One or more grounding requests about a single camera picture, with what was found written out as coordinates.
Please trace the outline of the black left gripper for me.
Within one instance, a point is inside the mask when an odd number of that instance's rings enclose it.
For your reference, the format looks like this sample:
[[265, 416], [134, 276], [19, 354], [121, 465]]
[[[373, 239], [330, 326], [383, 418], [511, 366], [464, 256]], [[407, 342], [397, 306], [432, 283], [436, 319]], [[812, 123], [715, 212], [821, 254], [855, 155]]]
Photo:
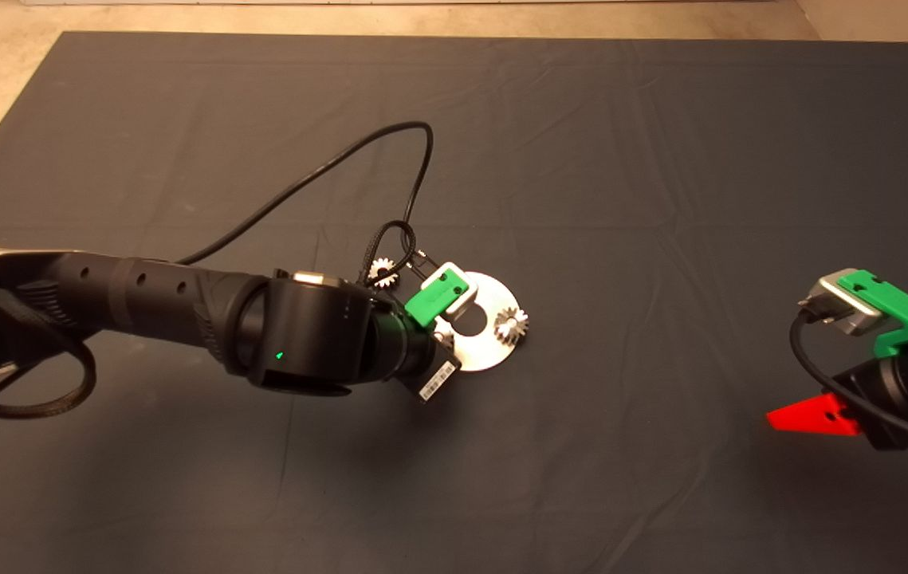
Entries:
[[423, 362], [405, 374], [405, 388], [421, 403], [428, 403], [462, 366], [453, 350], [432, 341]]

